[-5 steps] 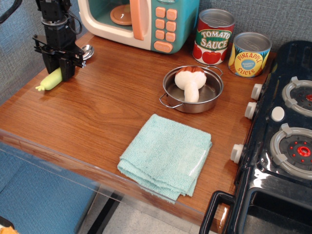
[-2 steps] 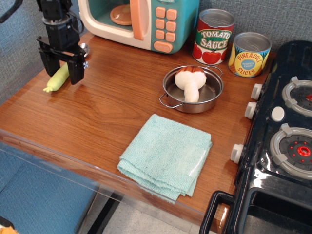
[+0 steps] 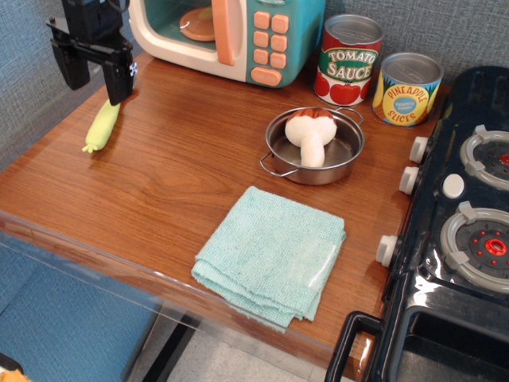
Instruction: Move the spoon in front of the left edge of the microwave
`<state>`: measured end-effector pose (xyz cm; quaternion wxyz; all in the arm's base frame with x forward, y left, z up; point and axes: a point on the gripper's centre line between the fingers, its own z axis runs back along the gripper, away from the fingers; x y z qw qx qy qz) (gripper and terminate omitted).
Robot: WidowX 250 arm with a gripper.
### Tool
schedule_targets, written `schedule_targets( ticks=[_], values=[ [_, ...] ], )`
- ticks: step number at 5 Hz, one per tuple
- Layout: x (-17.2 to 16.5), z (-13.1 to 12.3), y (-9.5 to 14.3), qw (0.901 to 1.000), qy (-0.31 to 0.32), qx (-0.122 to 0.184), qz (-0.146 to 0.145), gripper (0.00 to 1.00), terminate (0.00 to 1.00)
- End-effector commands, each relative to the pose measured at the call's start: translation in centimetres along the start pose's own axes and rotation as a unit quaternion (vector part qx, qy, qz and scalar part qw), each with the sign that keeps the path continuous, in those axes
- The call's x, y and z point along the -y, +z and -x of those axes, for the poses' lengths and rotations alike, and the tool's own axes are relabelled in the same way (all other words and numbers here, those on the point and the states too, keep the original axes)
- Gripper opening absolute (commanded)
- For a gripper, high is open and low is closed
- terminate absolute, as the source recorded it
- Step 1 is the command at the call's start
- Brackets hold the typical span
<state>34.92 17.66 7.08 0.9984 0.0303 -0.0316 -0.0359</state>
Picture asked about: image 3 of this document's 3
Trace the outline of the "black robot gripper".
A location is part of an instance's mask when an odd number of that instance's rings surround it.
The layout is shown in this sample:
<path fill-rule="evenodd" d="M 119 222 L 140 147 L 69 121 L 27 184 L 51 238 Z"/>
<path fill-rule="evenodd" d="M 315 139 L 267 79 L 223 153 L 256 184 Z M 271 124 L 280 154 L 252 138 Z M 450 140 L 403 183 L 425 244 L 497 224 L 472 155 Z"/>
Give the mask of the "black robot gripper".
<path fill-rule="evenodd" d="M 89 60 L 100 64 L 113 61 L 103 65 L 112 106 L 129 98 L 134 90 L 132 44 L 121 33 L 129 5 L 128 1 L 63 1 L 64 15 L 46 21 L 57 65 L 72 90 L 89 83 Z"/>

